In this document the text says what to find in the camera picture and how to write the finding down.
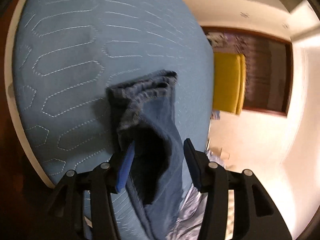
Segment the brown framed curtained window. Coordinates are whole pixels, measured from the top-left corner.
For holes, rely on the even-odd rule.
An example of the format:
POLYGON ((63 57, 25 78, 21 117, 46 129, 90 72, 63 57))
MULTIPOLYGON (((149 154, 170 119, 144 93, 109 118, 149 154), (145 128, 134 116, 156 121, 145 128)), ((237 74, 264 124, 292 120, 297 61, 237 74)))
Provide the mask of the brown framed curtained window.
POLYGON ((215 51, 239 53, 246 59, 244 110, 286 117, 293 86, 293 45, 274 35, 204 26, 215 51))

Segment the grey crumpled blanket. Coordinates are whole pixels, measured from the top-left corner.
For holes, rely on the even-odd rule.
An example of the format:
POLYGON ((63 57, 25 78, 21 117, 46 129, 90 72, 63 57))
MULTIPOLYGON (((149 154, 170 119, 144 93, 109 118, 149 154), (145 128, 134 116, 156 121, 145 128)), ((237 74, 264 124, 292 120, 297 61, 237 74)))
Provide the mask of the grey crumpled blanket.
MULTIPOLYGON (((210 161, 214 161, 222 167, 225 167, 223 160, 212 152, 207 151, 206 155, 210 161)), ((207 193, 200 193, 197 188, 191 185, 180 207, 176 224, 167 234, 166 239, 198 239, 207 204, 207 197, 207 193)), ((234 201, 231 200, 229 204, 225 239, 231 239, 233 237, 234 201)))

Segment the dark blue denim jeans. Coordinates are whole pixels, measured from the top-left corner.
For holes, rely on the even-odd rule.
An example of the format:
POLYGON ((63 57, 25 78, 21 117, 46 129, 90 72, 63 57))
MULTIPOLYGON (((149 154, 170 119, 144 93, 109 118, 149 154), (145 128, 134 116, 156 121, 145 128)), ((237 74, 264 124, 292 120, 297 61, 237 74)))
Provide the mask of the dark blue denim jeans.
POLYGON ((183 197, 183 144, 175 125, 177 79, 176 72, 160 70, 107 90, 115 150, 111 163, 118 168, 135 143, 123 189, 149 239, 166 238, 183 197))

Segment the blue quilted bed cover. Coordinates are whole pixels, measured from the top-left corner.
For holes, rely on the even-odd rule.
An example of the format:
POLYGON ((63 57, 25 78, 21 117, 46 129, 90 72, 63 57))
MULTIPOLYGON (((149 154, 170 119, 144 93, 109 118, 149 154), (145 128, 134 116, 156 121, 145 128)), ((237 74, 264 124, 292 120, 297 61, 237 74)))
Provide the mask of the blue quilted bed cover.
POLYGON ((116 192, 109 87, 169 70, 175 125, 205 153, 213 51, 182 0, 24 0, 12 50, 12 115, 53 187, 33 239, 149 239, 116 192))

